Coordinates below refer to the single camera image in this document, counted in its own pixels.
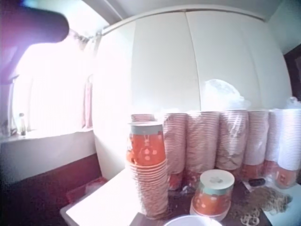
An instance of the window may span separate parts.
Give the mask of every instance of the window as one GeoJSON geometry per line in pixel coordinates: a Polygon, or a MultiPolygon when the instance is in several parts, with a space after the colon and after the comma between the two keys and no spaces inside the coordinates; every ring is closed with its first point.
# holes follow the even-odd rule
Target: window
{"type": "Polygon", "coordinates": [[[25,114],[27,129],[68,133],[83,127],[88,58],[79,40],[37,44],[28,48],[17,66],[13,117],[25,114]]]}

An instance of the ceiling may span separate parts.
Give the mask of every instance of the ceiling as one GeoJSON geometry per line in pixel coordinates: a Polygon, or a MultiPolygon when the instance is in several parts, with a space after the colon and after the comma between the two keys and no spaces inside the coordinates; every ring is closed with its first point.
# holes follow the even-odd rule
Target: ceiling
{"type": "Polygon", "coordinates": [[[67,18],[69,27],[86,37],[94,36],[108,25],[106,20],[82,0],[25,0],[24,4],[62,13],[67,18]]]}
{"type": "Polygon", "coordinates": [[[95,35],[109,24],[130,16],[179,5],[230,6],[251,11],[269,20],[281,2],[282,0],[25,0],[28,6],[64,14],[70,27],[84,36],[95,35]]]}
{"type": "Polygon", "coordinates": [[[269,19],[282,0],[116,0],[129,16],[149,10],[192,4],[215,4],[251,11],[269,19]]]}

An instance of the wardrobe door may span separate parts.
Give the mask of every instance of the wardrobe door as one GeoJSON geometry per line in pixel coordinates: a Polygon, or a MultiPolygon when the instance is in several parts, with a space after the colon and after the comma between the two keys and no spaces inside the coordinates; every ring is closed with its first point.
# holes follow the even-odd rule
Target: wardrobe door
{"type": "Polygon", "coordinates": [[[256,68],[263,107],[284,107],[292,95],[290,79],[282,52],[268,25],[248,16],[239,22],[256,68]]]}
{"type": "Polygon", "coordinates": [[[262,107],[256,68],[236,21],[240,14],[186,13],[195,51],[203,103],[205,82],[219,79],[232,85],[252,107],[262,107]]]}
{"type": "Polygon", "coordinates": [[[199,110],[194,50],[185,13],[136,20],[132,103],[138,112],[199,110]]]}
{"type": "Polygon", "coordinates": [[[93,129],[102,175],[124,169],[131,111],[130,80],[135,22],[105,35],[93,81],[93,129]]]}

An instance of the bottle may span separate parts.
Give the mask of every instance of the bottle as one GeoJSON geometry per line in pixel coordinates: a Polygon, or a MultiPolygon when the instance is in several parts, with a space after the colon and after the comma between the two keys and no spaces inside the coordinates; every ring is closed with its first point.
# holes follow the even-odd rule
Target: bottle
{"type": "Polygon", "coordinates": [[[25,126],[25,118],[24,118],[24,113],[19,113],[19,117],[21,120],[21,136],[25,136],[26,135],[26,126],[25,126]]]}

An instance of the black object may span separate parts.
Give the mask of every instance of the black object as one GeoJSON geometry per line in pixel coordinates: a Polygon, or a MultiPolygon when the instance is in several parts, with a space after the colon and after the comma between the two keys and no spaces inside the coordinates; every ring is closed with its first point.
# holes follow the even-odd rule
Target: black object
{"type": "Polygon", "coordinates": [[[249,180],[249,185],[251,187],[257,187],[257,186],[262,186],[265,184],[265,179],[260,178],[260,179],[251,179],[249,180]]]}
{"type": "Polygon", "coordinates": [[[12,83],[11,75],[29,46],[60,42],[69,33],[63,15],[25,7],[20,0],[1,0],[0,21],[1,84],[12,83]]]}
{"type": "Polygon", "coordinates": [[[301,44],[284,55],[290,75],[293,96],[301,101],[301,44]]]}

